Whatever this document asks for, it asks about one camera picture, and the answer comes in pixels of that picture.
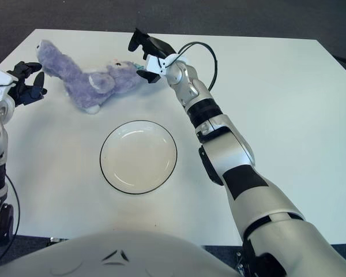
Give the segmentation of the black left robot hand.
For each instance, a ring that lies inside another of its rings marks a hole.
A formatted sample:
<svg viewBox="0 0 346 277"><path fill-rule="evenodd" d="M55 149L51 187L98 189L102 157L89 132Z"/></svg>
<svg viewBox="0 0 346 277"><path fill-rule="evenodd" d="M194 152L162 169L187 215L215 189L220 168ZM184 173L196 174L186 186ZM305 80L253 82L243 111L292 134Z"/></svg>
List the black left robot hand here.
<svg viewBox="0 0 346 277"><path fill-rule="evenodd" d="M33 73L36 73L42 69L42 65L38 62L25 63L19 62L14 66L13 70L8 70L7 73L16 77L18 80L12 87L8 95L14 100L15 106L28 105L38 100L42 100L47 90L44 88L44 72L40 72L33 85L26 85L25 80Z"/></svg>

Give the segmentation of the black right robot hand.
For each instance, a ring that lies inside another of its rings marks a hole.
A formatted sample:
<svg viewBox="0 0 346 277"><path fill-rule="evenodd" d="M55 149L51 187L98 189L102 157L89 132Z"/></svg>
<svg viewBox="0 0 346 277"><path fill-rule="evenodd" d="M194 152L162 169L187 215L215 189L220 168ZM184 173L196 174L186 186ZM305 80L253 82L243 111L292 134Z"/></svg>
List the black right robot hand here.
<svg viewBox="0 0 346 277"><path fill-rule="evenodd" d="M143 69L138 69L136 73L146 79L148 83L156 83L161 75L166 74L168 57L176 55L176 52L168 43L136 28L129 41L128 50L130 52L136 51L139 46L144 52L143 60L146 61L146 64Z"/></svg>

